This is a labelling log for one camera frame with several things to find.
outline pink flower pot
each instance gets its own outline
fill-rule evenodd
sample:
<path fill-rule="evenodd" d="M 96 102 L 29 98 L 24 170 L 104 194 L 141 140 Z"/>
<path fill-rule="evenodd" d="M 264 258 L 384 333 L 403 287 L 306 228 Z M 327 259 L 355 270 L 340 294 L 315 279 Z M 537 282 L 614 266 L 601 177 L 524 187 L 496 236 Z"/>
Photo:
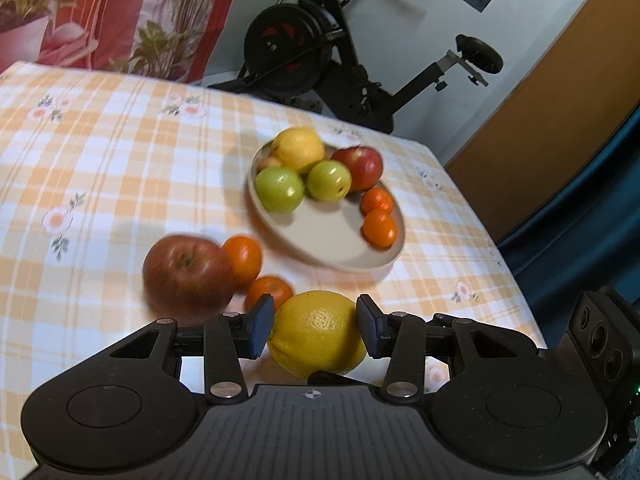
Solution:
<path fill-rule="evenodd" d="M 35 62 L 38 59 L 47 23 L 49 17 L 43 16 L 21 27 L 0 32 L 0 72 L 16 61 Z"/>

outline plaid tablecloth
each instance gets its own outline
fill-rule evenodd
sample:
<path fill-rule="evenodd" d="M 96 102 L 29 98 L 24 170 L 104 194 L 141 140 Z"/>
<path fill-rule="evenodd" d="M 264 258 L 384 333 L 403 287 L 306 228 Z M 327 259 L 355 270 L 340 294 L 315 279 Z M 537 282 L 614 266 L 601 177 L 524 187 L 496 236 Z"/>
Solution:
<path fill-rule="evenodd" d="M 304 264 L 250 212 L 243 186 L 252 157 L 292 124 L 382 152 L 383 179 L 406 221 L 406 247 L 387 272 Z M 140 272 L 169 232 L 220 243 L 249 232 L 262 241 L 263 273 L 282 275 L 296 292 L 366 292 L 386 312 L 448 312 L 544 344 L 491 238 L 415 142 L 244 96 L 18 63 L 0 75 L 0 153 L 0 477 L 20 478 L 34 464 L 20 431 L 29 393 L 154 318 Z M 352 375 L 380 383 L 382 361 L 367 358 Z M 184 364 L 192 389 L 202 390 L 201 366 Z M 444 365 L 426 368 L 428 388 L 446 381 Z M 268 356 L 244 371 L 248 383 L 295 382 Z"/>

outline metal screw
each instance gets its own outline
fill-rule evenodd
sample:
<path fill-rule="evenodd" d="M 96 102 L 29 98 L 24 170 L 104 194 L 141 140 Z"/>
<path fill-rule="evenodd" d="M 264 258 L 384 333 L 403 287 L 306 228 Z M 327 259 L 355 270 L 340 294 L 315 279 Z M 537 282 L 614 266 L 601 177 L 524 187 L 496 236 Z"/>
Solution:
<path fill-rule="evenodd" d="M 416 393 L 418 393 L 418 386 L 406 381 L 397 381 L 395 383 L 389 384 L 386 387 L 386 392 L 391 396 L 406 399 L 408 397 L 413 397 Z"/>
<path fill-rule="evenodd" d="M 216 397 L 230 399 L 231 397 L 235 397 L 240 392 L 242 392 L 242 386 L 240 386 L 240 384 L 238 383 L 222 381 L 221 383 L 216 383 L 212 387 L 210 387 L 209 391 L 211 392 L 211 395 L 214 395 Z"/>

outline camera lens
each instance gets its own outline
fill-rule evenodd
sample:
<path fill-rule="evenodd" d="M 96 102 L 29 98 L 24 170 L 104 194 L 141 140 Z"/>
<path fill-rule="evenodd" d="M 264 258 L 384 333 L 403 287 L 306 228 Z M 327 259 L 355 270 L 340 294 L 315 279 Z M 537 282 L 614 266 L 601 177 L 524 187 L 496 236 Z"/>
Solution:
<path fill-rule="evenodd" d="M 613 381 L 620 373 L 621 368 L 622 352 L 616 348 L 611 354 L 611 357 L 609 357 L 607 362 L 604 364 L 604 376 L 609 381 Z"/>
<path fill-rule="evenodd" d="M 587 325 L 589 324 L 590 314 L 591 313 L 588 306 L 582 307 L 582 309 L 580 310 L 580 314 L 578 314 L 578 326 L 580 327 L 580 330 L 584 330 L 585 328 L 587 328 Z"/>
<path fill-rule="evenodd" d="M 607 343 L 607 328 L 598 323 L 591 330 L 589 335 L 589 351 L 593 357 L 598 357 L 602 352 L 602 349 Z"/>

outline plate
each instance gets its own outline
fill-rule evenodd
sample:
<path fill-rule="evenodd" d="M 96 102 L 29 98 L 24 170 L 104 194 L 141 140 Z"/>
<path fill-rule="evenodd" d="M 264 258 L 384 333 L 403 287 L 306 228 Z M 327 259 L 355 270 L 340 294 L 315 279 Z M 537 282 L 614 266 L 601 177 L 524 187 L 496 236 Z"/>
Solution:
<path fill-rule="evenodd" d="M 324 145 L 329 158 L 337 148 Z M 254 155 L 247 176 L 249 196 L 262 221 L 292 248 L 298 256 L 324 267 L 348 272 L 371 272 L 385 269 L 398 259 L 404 248 L 404 218 L 398 201 L 384 182 L 383 187 L 394 199 L 391 216 L 398 226 L 398 239 L 386 250 L 369 244 L 360 234 L 364 219 L 360 212 L 362 193 L 348 194 L 338 202 L 317 202 L 305 196 L 291 213 L 270 213 L 255 192 L 256 166 L 271 153 L 268 142 Z"/>

